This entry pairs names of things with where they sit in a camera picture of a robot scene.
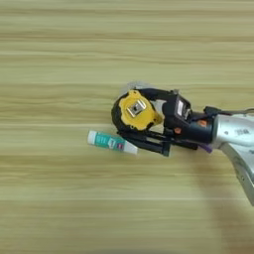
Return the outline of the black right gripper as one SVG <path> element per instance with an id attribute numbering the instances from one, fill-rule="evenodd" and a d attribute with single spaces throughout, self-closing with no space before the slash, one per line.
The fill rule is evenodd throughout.
<path id="1" fill-rule="evenodd" d="M 214 122 L 212 117 L 208 117 L 205 113 L 192 111 L 191 104 L 172 90 L 141 88 L 139 92 L 148 100 L 166 101 L 162 106 L 165 116 L 164 127 L 171 130 L 176 139 L 201 144 L 211 143 Z M 173 143 L 171 136 L 154 131 L 118 130 L 117 133 L 140 149 L 158 153 L 165 157 L 170 154 Z"/>

